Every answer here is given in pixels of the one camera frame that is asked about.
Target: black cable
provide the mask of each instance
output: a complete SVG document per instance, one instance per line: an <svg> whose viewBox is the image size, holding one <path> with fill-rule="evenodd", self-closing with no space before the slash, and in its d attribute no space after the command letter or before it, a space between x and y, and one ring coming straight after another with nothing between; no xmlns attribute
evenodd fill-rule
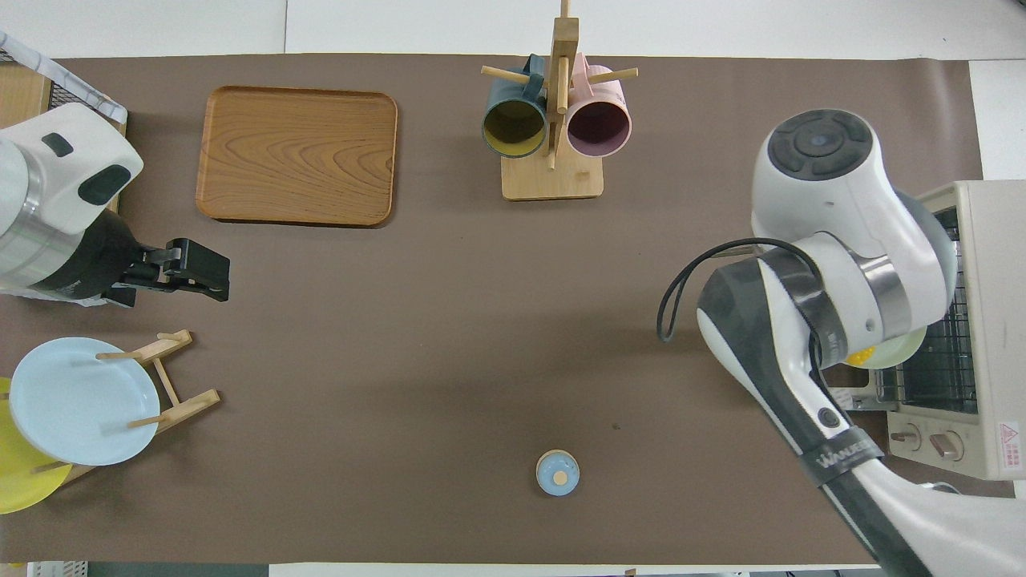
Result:
<svg viewBox="0 0 1026 577"><path fill-rule="evenodd" d="M699 265L715 257L719 253L722 253L723 251L728 251L731 248L736 248L738 246L751 246L755 244L770 244L772 246L777 246L779 248L787 251L788 253L791 253L792 255L797 257L798 260L804 263L806 267L808 267L808 270L810 272L813 273L813 277L816 278L816 281L819 282L821 285L823 284L823 273L820 272L820 267L817 266L816 261L814 261L813 258L810 257L807 253L805 253L801 248L798 248L794 244L791 244L790 242L787 242L785 240L779 240L777 238L762 238L762 237L742 238L739 240L732 240L729 242L724 242L696 257L695 260L687 263L687 266L685 266L683 270L681 270L677 274L677 276L674 277L673 281L670 282L670 285L666 288L666 293L663 294L663 300L660 301L659 303L659 314L656 317L656 333L659 336L659 340L663 341L664 343L669 343L670 340L673 339L673 329L677 323L677 312L678 309L680 308L680 298L683 296L684 293L684 284L687 283L687 279L692 276L692 273L695 272L695 269L698 268ZM669 304L670 296L673 294L674 290L676 290L677 296L673 300L673 310L670 312L670 323L667 326L667 330L664 332L663 317L666 316L666 305ZM810 372L808 376L813 380L813 382L816 383L816 385L820 388L820 390L823 391L823 394L826 395L830 403L834 407L834 409L837 410L837 413L841 415L841 417L845 421L847 421L849 424L851 424L852 421L851 419L849 419L847 413L844 410L842 410L839 405L837 405L837 401L834 399L833 395L830 394L826 378L823 376L823 371L820 368L820 361L823 358L822 348L820 345L820 336L816 332L815 326L813 326L813 323L810 322L807 317L805 317L805 313L801 310L801 308L800 307L796 308L798 310L798 314L801 315L801 318L805 321L805 324L808 326L808 359L810 362L812 363L812 371Z"/></svg>
<svg viewBox="0 0 1026 577"><path fill-rule="evenodd" d="M820 273L820 267L816 266L816 262L813 261L813 258L810 257L804 251L798 248L797 246L791 244L790 242L779 240L776 238L761 238L761 237L742 238L740 240L732 240L729 242L724 242L719 246L714 246L696 257L695 260L688 263L687 266L685 266L683 270L681 270L680 273L677 274L677 276L673 279L673 281L670 282L670 286L667 287L666 293L663 295L663 300L659 303L659 315L656 317L656 334L659 336L660 341L663 341L664 343L669 343L670 340L673 339L673 328L677 323L677 309L680 307L680 298L684 294L684 284L687 283L687 279L688 277L690 277L692 273L695 272L695 269L698 268L698 266L704 263L705 261L708 261L709 259L715 257L716 255L722 253L723 251L727 251L729 248L736 248L738 246L751 246L754 244L770 244L772 246L777 246L791 253L795 257L798 257L798 259L801 260L801 262L803 262L806 267L808 267L808 270L812 271L813 276L816 277L816 280L818 280L820 283L823 282L823 274ZM666 315L666 305L670 302L670 295L673 294L674 290L676 290L677 296L673 300L673 310L670 312L670 324L664 332L663 317Z"/></svg>

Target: yellow plate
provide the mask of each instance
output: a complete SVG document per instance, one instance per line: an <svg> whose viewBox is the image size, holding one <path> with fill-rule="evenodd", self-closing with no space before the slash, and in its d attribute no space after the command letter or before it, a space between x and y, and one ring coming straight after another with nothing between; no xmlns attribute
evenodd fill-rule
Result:
<svg viewBox="0 0 1026 577"><path fill-rule="evenodd" d="M10 392L10 379L0 378L0 393ZM0 514L31 507L57 490L68 478L71 465L33 473L32 469L53 462L22 436L10 417L6 400L0 400Z"/></svg>

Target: blue mug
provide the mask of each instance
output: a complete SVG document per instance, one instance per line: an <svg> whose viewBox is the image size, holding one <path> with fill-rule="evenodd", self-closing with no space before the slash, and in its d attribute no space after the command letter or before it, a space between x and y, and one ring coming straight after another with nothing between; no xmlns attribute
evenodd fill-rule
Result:
<svg viewBox="0 0 1026 577"><path fill-rule="evenodd" d="M488 148L507 158L521 158L542 147L546 133L545 59L531 54L523 69L526 84L497 78L491 82L481 121Z"/></svg>

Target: wooden mug rack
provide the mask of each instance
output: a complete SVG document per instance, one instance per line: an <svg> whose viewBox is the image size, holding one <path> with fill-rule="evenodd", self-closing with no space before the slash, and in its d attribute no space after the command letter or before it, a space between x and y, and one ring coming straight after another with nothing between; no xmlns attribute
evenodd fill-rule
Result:
<svg viewBox="0 0 1026 577"><path fill-rule="evenodd" d="M566 140L566 109L570 67L578 51L580 21L569 16L569 0L561 0L559 17L552 31L549 70L543 86L547 91L547 144L524 158L501 159L503 197L507 200L552 200L593 198L602 194L602 159L578 153ZM482 66L481 74L526 84L528 76ZM630 68L588 77L590 84L624 80L638 75Z"/></svg>

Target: pink mug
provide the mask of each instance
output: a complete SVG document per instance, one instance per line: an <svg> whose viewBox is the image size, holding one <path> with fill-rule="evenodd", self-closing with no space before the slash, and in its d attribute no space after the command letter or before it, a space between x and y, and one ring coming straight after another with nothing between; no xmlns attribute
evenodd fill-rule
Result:
<svg viewBox="0 0 1026 577"><path fill-rule="evenodd" d="M567 95L566 140L585 156L608 156L631 138L631 116L620 80L591 84L589 76L610 72L604 66L588 66L584 54L574 60L574 86Z"/></svg>

